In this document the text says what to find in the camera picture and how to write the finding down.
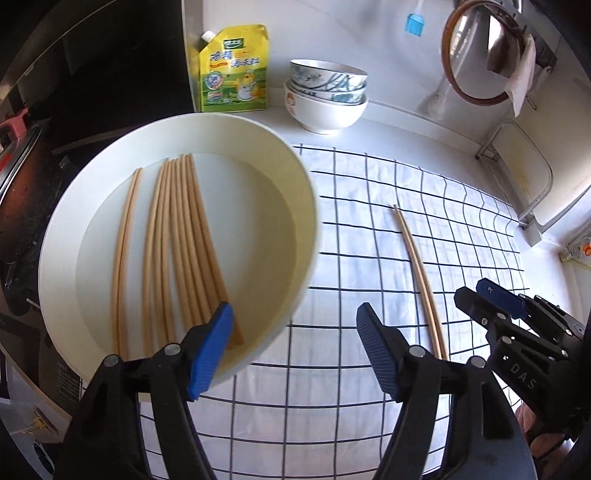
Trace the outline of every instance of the cartoon chicken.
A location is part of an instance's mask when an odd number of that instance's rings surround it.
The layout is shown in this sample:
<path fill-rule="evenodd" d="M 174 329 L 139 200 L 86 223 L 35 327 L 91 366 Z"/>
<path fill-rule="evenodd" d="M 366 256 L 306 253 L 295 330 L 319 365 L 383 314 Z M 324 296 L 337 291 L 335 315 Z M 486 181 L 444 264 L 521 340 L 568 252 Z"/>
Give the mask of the cartoon chicken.
<path fill-rule="evenodd" d="M 244 77 L 236 81 L 238 98 L 243 101 L 252 100 L 260 95 L 259 87 L 255 82 L 254 72 L 247 70 Z"/>

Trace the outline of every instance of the green logo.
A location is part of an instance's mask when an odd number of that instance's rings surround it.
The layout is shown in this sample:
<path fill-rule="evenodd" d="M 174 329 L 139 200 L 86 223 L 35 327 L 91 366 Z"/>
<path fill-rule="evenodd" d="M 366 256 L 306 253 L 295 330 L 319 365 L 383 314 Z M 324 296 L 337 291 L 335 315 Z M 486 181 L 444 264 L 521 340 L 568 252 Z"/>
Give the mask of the green logo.
<path fill-rule="evenodd" d="M 235 48 L 244 48 L 244 38 L 230 38 L 223 41 L 225 50 L 234 50 Z"/>

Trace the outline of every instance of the screw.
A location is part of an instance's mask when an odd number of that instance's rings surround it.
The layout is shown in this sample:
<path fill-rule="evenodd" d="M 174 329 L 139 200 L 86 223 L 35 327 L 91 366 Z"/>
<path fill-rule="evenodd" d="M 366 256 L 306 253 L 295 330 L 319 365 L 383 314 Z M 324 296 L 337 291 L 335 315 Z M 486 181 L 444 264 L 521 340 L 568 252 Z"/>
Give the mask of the screw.
<path fill-rule="evenodd" d="M 417 358 L 423 358 L 426 354 L 425 349 L 420 345 L 413 345 L 408 349 L 408 353 Z"/>
<path fill-rule="evenodd" d="M 481 356 L 471 356 L 470 363 L 474 365 L 476 368 L 484 368 L 486 366 L 486 360 L 484 360 Z"/>
<path fill-rule="evenodd" d="M 169 356 L 177 355 L 181 351 L 181 346 L 177 343 L 169 343 L 164 347 L 164 353 Z"/>
<path fill-rule="evenodd" d="M 117 355 L 109 355 L 103 360 L 103 365 L 106 367 L 114 367 L 119 362 L 119 357 Z"/>

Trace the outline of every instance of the white cloth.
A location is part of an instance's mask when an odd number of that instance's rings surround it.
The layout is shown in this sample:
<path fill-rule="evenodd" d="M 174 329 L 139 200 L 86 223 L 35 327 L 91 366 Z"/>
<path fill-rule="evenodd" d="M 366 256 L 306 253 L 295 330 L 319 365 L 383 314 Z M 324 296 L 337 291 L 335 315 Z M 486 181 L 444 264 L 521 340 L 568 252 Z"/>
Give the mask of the white cloth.
<path fill-rule="evenodd" d="M 517 68 L 511 75 L 511 78 L 505 85 L 505 91 L 511 102 L 513 102 L 513 111 L 515 117 L 521 112 L 525 96 L 530 91 L 534 82 L 535 70 L 535 41 L 531 34 L 525 37 L 525 51 L 521 56 Z"/>
<path fill-rule="evenodd" d="M 403 211 L 425 262 L 451 359 L 489 356 L 486 330 L 453 303 L 488 277 L 527 293 L 511 207 L 454 180 L 394 160 L 296 145 L 320 196 L 322 241 L 300 307 L 273 344 L 189 409 L 219 480 L 371 480 L 401 405 L 384 395 L 355 329 L 370 302 L 410 344 L 430 349 L 420 296 L 391 205 Z M 518 397 L 504 384 L 511 404 Z M 142 429 L 152 474 L 168 478 L 151 405 Z M 448 395 L 440 397 L 426 471 L 439 466 Z"/>

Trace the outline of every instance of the blue gripper pad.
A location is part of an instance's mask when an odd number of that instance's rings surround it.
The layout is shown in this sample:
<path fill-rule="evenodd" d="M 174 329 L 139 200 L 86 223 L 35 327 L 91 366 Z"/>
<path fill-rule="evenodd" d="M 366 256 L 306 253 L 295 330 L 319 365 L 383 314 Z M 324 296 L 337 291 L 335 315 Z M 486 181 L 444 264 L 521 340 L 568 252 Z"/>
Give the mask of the blue gripper pad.
<path fill-rule="evenodd" d="M 524 320 L 528 317 L 525 304 L 521 298 L 488 278 L 478 281 L 476 292 L 501 310 L 507 312 L 511 315 L 511 318 Z"/>
<path fill-rule="evenodd" d="M 209 389 L 213 374 L 219 365 L 234 324 L 234 311 L 229 303 L 222 303 L 208 324 L 198 328 L 209 328 L 209 332 L 191 365 L 191 378 L 187 393 L 191 400 L 199 398 Z"/>
<path fill-rule="evenodd" d="M 386 329 L 396 329 L 383 326 L 373 308 L 367 302 L 357 309 L 356 320 L 357 333 L 361 338 L 369 363 L 374 369 L 379 386 L 384 393 L 396 398 L 400 390 L 398 385 L 398 362 L 390 351 L 385 337 L 385 334 L 389 333 Z"/>

